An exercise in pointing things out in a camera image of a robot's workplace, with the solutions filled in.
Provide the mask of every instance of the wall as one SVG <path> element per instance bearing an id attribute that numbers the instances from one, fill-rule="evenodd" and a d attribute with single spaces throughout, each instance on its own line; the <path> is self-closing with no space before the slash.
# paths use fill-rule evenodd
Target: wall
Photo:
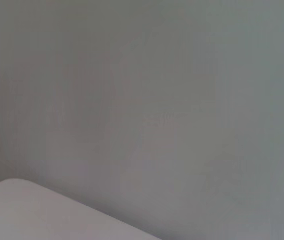
<path id="1" fill-rule="evenodd" d="M 284 239 L 284 2 L 0 0 L 11 177 L 163 240 Z"/>

